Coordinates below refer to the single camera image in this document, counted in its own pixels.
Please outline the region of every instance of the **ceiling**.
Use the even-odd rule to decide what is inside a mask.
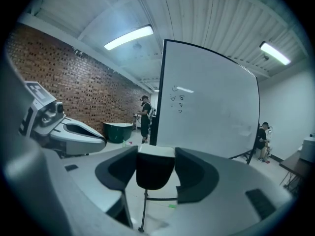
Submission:
[[[307,37],[281,0],[33,0],[20,22],[110,66],[143,88],[158,88],[164,39],[219,52],[259,81],[287,66],[260,50],[272,43],[292,64],[308,56]],[[104,45],[140,26],[154,34],[111,51]]]

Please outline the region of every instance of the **white wall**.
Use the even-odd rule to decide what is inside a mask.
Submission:
[[[158,109],[158,92],[154,92],[151,94],[150,103],[153,108]]]
[[[314,65],[307,59],[259,83],[260,124],[274,128],[272,154],[286,159],[315,132]]]

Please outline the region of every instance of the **whiteboard frame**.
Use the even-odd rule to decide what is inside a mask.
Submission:
[[[201,49],[204,49],[206,51],[209,51],[209,52],[212,52],[214,54],[217,54],[225,59],[228,59],[229,61],[237,64],[238,66],[240,66],[241,68],[243,68],[244,70],[248,71],[249,73],[251,73],[255,78],[256,78],[256,82],[257,82],[257,89],[258,89],[258,106],[259,106],[259,111],[258,111],[258,123],[257,123],[257,132],[256,132],[256,137],[257,137],[257,133],[258,133],[258,130],[259,130],[259,119],[260,119],[260,93],[259,93],[259,85],[258,85],[258,80],[257,80],[257,77],[252,73],[250,72],[248,69],[246,69],[245,67],[243,67],[242,65],[240,65],[239,63],[235,62],[234,60],[220,54],[220,53],[217,53],[215,51],[212,51],[210,49],[207,49],[207,48],[204,48],[202,46],[198,46],[198,45],[194,45],[194,44],[191,44],[191,43],[186,43],[186,42],[183,42],[183,41],[178,41],[178,40],[172,40],[172,39],[165,39],[164,40],[164,43],[163,43],[163,53],[162,53],[162,64],[161,64],[161,75],[160,75],[160,80],[159,80],[159,92],[158,92],[158,102],[157,102],[157,114],[156,114],[156,119],[155,119],[155,123],[154,125],[152,125],[151,127],[151,136],[150,136],[150,144],[151,145],[157,145],[157,139],[158,139],[158,124],[159,124],[159,115],[160,115],[160,110],[161,110],[161,102],[162,102],[162,92],[163,92],[163,81],[164,81],[164,69],[165,69],[165,57],[166,57],[166,46],[167,46],[167,43],[168,42],[175,42],[175,43],[180,43],[180,44],[185,44],[185,45],[190,45],[190,46],[194,46],[194,47],[197,47],[197,48],[201,48]],[[254,142],[254,145],[253,145],[253,148],[251,150],[248,150],[248,151],[245,151],[244,153],[242,154],[239,154],[239,155],[236,155],[236,156],[233,156],[233,157],[230,157],[229,159],[232,159],[232,158],[236,158],[236,157],[239,157],[241,155],[244,155],[244,154],[247,154],[250,152],[250,156],[249,156],[249,159],[247,160],[247,164],[250,163],[251,161],[251,158],[252,158],[252,155],[254,153],[254,150],[255,150],[255,142]]]

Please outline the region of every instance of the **man standing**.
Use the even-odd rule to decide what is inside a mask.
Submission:
[[[258,130],[257,133],[257,138],[256,138],[256,146],[258,149],[261,150],[260,152],[260,157],[258,158],[259,161],[262,163],[265,163],[265,156],[266,156],[266,151],[269,150],[269,145],[268,141],[266,138],[266,130],[269,128],[269,124],[267,122],[264,122],[260,129]]]
[[[143,95],[142,98],[142,112],[138,112],[138,115],[141,115],[141,136],[142,136],[142,143],[145,143],[148,139],[149,134],[149,124],[150,124],[150,113],[152,106],[149,102],[149,98],[146,95]]]

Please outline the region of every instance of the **table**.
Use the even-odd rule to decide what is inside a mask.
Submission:
[[[293,194],[297,194],[298,189],[301,186],[301,182],[308,176],[313,164],[300,159],[300,152],[297,151],[292,156],[282,161],[279,165],[288,171],[280,185],[286,179],[287,175],[290,174],[289,181],[284,185],[284,187]]]

